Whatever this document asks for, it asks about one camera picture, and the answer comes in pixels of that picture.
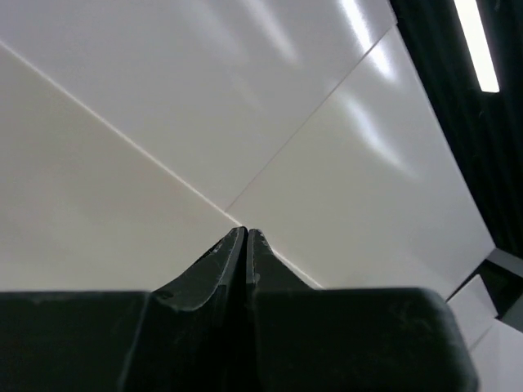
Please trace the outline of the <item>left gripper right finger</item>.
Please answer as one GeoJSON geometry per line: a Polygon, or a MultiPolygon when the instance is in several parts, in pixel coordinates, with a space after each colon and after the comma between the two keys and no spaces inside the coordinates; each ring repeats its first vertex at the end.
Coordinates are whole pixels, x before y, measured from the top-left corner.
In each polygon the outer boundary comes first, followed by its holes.
{"type": "Polygon", "coordinates": [[[264,391],[475,391],[445,300],[423,287],[314,289],[248,233],[246,288],[264,391]]]}

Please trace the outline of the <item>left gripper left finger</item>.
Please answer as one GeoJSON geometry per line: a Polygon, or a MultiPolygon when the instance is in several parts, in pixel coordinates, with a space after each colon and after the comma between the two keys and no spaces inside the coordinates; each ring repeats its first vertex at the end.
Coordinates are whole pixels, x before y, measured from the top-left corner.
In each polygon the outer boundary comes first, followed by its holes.
{"type": "Polygon", "coordinates": [[[226,318],[246,244],[232,229],[147,291],[3,292],[4,391],[183,391],[226,318]]]}

